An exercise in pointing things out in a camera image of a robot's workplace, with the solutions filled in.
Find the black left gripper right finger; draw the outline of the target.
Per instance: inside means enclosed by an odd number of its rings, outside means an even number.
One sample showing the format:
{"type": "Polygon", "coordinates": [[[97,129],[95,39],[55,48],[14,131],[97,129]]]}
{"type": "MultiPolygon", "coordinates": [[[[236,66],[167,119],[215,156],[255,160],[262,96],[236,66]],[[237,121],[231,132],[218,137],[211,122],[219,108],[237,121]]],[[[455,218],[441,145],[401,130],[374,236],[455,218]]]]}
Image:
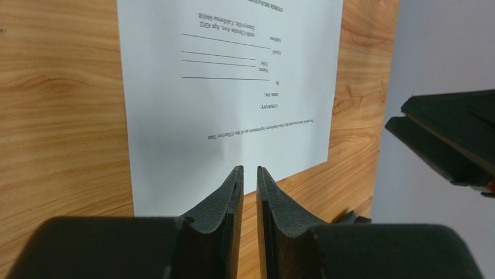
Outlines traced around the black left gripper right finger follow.
{"type": "Polygon", "coordinates": [[[257,170],[263,278],[482,278],[465,242],[433,224],[332,224],[257,170]]]}

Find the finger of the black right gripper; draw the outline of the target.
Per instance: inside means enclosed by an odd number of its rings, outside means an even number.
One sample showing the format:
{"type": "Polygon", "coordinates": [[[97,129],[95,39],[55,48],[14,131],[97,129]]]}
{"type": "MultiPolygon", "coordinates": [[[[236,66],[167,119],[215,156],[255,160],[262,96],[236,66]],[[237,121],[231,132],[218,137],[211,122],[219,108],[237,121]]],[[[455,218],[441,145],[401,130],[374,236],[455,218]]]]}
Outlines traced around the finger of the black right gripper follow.
{"type": "Polygon", "coordinates": [[[455,186],[494,197],[494,90],[418,95],[385,128],[455,186]]]}

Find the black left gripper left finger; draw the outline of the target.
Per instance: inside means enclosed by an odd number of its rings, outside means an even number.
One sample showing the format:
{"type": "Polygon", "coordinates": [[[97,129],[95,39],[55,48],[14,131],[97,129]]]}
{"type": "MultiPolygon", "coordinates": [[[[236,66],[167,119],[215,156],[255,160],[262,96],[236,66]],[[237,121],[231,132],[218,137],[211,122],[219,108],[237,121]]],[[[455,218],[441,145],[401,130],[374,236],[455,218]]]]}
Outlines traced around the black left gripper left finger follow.
{"type": "Polygon", "coordinates": [[[243,197],[237,166],[180,216],[48,219],[8,278],[236,278],[243,197]]]}

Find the white paper sheet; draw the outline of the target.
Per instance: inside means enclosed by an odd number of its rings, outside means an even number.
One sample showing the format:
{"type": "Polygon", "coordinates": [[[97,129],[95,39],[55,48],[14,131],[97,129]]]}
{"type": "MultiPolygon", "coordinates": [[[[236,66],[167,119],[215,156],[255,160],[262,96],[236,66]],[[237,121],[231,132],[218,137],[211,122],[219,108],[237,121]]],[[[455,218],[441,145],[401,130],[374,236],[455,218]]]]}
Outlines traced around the white paper sheet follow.
{"type": "Polygon", "coordinates": [[[328,158],[342,1],[118,1],[136,216],[328,158]]]}

